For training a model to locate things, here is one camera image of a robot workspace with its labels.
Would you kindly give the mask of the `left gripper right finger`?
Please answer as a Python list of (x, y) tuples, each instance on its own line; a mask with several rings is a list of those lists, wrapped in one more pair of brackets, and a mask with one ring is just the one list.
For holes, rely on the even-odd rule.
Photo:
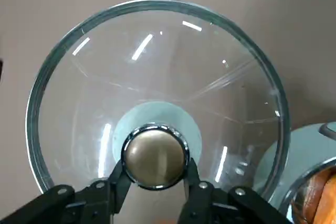
[(228, 192), (201, 181), (191, 158), (184, 173), (186, 202), (178, 223), (290, 223), (276, 208), (249, 187)]

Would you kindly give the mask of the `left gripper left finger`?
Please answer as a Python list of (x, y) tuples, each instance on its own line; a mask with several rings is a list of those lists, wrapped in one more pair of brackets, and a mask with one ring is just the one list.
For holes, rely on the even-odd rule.
[(80, 191), (58, 185), (1, 219), (1, 223), (111, 223), (131, 185), (121, 161), (107, 179)]

